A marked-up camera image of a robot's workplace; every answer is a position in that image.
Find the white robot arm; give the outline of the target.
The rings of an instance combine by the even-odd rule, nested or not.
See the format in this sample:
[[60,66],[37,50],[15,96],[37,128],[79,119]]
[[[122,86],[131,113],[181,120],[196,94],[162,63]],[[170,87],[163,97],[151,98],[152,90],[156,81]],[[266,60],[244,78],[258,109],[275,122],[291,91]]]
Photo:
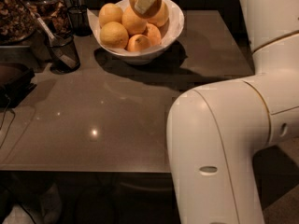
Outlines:
[[167,148],[181,224],[264,224],[252,159],[299,134],[299,0],[239,0],[255,73],[173,103]]

